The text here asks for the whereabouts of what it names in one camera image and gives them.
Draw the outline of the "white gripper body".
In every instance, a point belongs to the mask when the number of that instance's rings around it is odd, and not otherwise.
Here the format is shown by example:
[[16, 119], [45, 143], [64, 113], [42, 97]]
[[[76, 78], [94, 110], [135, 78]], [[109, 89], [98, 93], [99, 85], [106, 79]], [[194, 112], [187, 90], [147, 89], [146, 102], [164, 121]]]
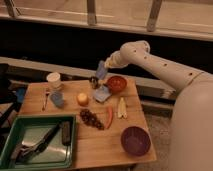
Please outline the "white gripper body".
[[124, 68], [128, 65], [119, 51], [112, 53], [108, 59], [111, 59], [111, 68]]

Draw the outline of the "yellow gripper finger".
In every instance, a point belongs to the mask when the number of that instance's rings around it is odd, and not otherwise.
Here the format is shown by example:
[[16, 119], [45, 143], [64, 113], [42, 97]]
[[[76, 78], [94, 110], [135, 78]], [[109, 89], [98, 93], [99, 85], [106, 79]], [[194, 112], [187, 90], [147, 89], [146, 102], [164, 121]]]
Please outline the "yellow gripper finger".
[[111, 68], [111, 59], [106, 59], [106, 61], [104, 62], [104, 67], [106, 68], [106, 69], [109, 69], [109, 68]]

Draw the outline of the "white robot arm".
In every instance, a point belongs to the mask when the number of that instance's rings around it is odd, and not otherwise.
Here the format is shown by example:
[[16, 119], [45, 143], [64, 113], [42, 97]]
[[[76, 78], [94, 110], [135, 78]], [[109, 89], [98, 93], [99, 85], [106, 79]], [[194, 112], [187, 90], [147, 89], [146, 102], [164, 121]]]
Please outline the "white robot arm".
[[213, 74], [150, 53], [146, 41], [127, 42], [105, 61], [107, 68], [133, 64], [175, 92], [169, 171], [213, 171]]

